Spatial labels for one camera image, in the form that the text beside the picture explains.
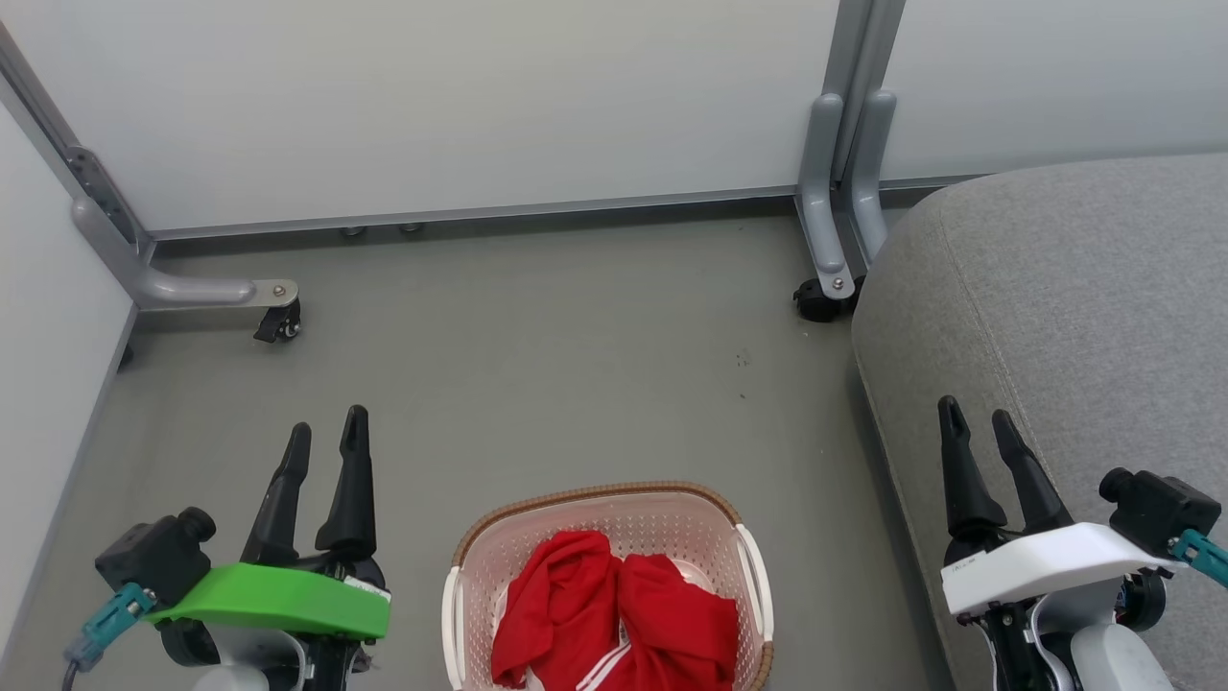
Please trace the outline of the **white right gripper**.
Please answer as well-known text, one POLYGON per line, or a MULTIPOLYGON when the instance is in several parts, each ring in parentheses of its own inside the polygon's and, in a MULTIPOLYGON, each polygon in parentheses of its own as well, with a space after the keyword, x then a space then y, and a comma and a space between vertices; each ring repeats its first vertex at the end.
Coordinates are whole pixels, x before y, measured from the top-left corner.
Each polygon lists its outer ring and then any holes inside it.
MULTIPOLYGON (((982 482, 968 421, 954 396, 939 396, 937 411, 948 535, 993 536, 1007 515, 982 482)), ((985 638, 991 687, 1167 690, 1169 677, 1152 649, 1117 622, 1117 596, 1127 577, 1157 576, 1169 561, 1109 527, 1074 524, 1009 412, 996 410, 991 421, 1025 520, 1022 534, 1035 536, 939 572, 949 612, 985 638)))

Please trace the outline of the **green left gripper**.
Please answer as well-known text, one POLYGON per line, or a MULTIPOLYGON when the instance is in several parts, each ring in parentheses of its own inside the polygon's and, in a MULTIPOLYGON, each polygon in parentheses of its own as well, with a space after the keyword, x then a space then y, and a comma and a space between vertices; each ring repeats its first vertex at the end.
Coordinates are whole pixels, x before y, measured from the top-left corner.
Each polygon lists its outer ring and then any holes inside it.
POLYGON ((298 560, 298 491, 312 430, 295 423, 239 561, 215 567, 174 608, 145 620, 172 662, 201 669, 196 690, 350 690, 386 638, 391 592, 377 550, 368 410, 354 404, 339 441, 341 473, 316 547, 343 561, 298 560))

